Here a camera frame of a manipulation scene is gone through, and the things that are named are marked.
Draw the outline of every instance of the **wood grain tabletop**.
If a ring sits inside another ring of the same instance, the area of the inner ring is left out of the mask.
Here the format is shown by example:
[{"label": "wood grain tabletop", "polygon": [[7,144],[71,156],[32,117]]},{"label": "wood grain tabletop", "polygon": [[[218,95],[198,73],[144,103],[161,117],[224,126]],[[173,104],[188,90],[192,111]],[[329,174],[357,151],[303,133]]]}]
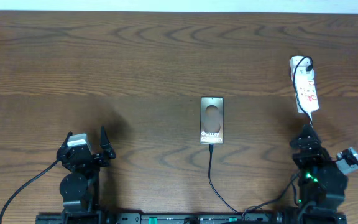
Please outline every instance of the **wood grain tabletop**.
[{"label": "wood grain tabletop", "polygon": [[[331,153],[358,150],[358,15],[0,11],[0,211],[49,166],[67,132],[117,158],[101,171],[101,203],[145,213],[230,210],[208,184],[200,98],[225,100],[212,181],[243,210],[279,195],[296,165],[288,60],[314,60],[314,128]],[[4,223],[63,209],[60,164],[10,204]],[[292,205],[293,194],[266,209]],[[358,171],[339,207],[358,223]]]}]

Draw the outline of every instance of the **wooden table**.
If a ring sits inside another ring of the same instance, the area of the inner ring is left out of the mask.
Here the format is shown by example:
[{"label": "wooden table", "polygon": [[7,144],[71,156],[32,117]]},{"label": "wooden table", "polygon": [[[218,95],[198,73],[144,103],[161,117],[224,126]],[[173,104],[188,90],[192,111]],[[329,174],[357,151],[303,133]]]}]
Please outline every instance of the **wooden table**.
[{"label": "wooden table", "polygon": [[[288,76],[296,54],[314,59],[323,146],[358,150],[358,15],[0,11],[0,211],[67,132],[88,133],[98,150],[105,125],[117,158],[101,173],[103,205],[230,212],[208,184],[201,96],[225,100],[212,169],[221,195],[238,210],[277,197],[306,123]],[[61,212],[67,174],[59,164],[28,186],[4,223]],[[358,171],[339,211],[358,223]]]}]

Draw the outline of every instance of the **white power strip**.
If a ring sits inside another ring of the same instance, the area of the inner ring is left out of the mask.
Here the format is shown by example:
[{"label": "white power strip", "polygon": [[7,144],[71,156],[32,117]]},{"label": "white power strip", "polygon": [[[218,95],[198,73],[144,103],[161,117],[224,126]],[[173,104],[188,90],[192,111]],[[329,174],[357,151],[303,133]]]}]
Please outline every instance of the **white power strip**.
[{"label": "white power strip", "polygon": [[[293,74],[295,67],[304,58],[304,56],[294,56],[290,60],[291,66],[291,80],[293,80]],[[312,112],[318,110],[318,100],[316,86],[314,85],[314,70],[306,71],[307,66],[311,64],[309,58],[303,59],[296,69],[295,74],[295,88],[298,92],[298,99],[301,107],[310,115]],[[296,101],[299,113],[304,113],[298,102]]]}]

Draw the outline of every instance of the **white wall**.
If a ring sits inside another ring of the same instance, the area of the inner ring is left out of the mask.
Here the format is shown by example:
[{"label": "white wall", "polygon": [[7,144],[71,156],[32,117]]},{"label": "white wall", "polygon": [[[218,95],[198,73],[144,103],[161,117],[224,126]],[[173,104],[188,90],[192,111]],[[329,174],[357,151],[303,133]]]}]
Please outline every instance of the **white wall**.
[{"label": "white wall", "polygon": [[358,0],[0,0],[0,10],[358,14]]}]

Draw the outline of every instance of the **power strip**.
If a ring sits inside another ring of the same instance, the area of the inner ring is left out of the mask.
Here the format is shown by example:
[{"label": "power strip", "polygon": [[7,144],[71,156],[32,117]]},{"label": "power strip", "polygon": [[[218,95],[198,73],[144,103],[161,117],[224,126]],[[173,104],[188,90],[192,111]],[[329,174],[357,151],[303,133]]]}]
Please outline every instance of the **power strip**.
[{"label": "power strip", "polygon": [[[293,81],[293,74],[296,66],[304,58],[304,56],[294,56],[290,60],[291,66],[291,80]],[[295,74],[295,88],[298,92],[298,99],[301,107],[308,113],[318,110],[318,100],[316,86],[314,84],[314,70],[306,71],[307,66],[311,65],[309,58],[305,58],[299,64]],[[296,101],[299,113],[304,113],[298,102]]]}]

